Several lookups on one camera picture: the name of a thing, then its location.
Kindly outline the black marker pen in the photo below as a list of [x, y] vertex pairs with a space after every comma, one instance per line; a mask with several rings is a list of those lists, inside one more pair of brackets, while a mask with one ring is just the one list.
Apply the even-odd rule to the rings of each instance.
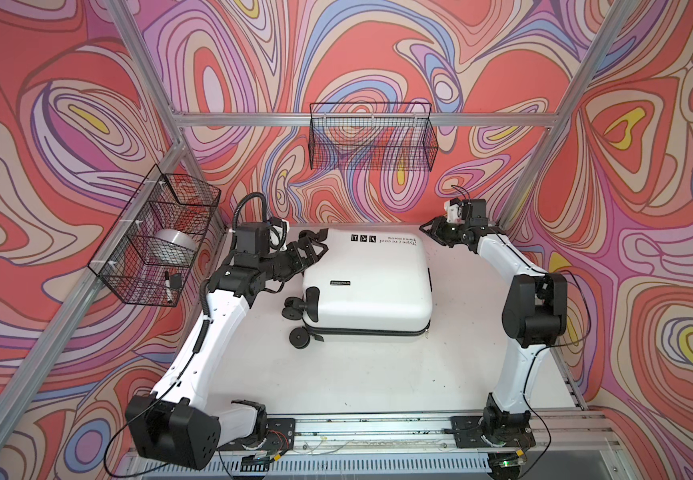
[[166, 303], [168, 305], [176, 303], [180, 290], [182, 290], [182, 274], [164, 272], [164, 291], [166, 292]]

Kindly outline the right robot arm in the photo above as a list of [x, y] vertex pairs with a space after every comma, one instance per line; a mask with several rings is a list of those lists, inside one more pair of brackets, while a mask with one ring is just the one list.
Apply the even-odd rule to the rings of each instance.
[[528, 260], [491, 227], [485, 200], [453, 198], [444, 210], [419, 230], [442, 246], [467, 247], [508, 284], [501, 324], [509, 343], [498, 382], [474, 428], [486, 444], [500, 447], [527, 433], [538, 368], [566, 332], [567, 281]]

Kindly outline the black suitcase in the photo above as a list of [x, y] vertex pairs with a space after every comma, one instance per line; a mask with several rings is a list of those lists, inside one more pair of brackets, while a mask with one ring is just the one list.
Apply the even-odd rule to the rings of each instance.
[[302, 274], [302, 295], [282, 317], [299, 321], [296, 349], [330, 338], [416, 338], [432, 320], [432, 283], [422, 240], [391, 231], [330, 229], [328, 252]]

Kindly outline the white tape roll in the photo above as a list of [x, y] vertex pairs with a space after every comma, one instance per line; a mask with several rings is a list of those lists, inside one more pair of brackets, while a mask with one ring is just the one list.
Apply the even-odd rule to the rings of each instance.
[[192, 236], [175, 229], [162, 229], [154, 234], [150, 253], [160, 264], [188, 267], [198, 251]]

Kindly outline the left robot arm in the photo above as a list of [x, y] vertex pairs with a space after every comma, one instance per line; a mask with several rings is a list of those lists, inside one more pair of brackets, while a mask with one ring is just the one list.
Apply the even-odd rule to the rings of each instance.
[[232, 336], [268, 283], [280, 285], [328, 252], [328, 230], [304, 230], [286, 241], [282, 220], [244, 223], [232, 230], [230, 252], [200, 287], [200, 319], [152, 392], [132, 397], [124, 417], [136, 453], [146, 459], [202, 470], [234, 441], [260, 445], [268, 437], [264, 404], [232, 400], [206, 413], [210, 380]]

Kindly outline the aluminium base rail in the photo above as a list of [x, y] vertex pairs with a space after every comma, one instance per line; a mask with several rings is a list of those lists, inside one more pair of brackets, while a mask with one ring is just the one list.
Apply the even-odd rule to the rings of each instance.
[[475, 412], [274, 416], [262, 446], [232, 442], [200, 469], [130, 453], [134, 479], [636, 479], [607, 419], [544, 411], [526, 434], [490, 446]]

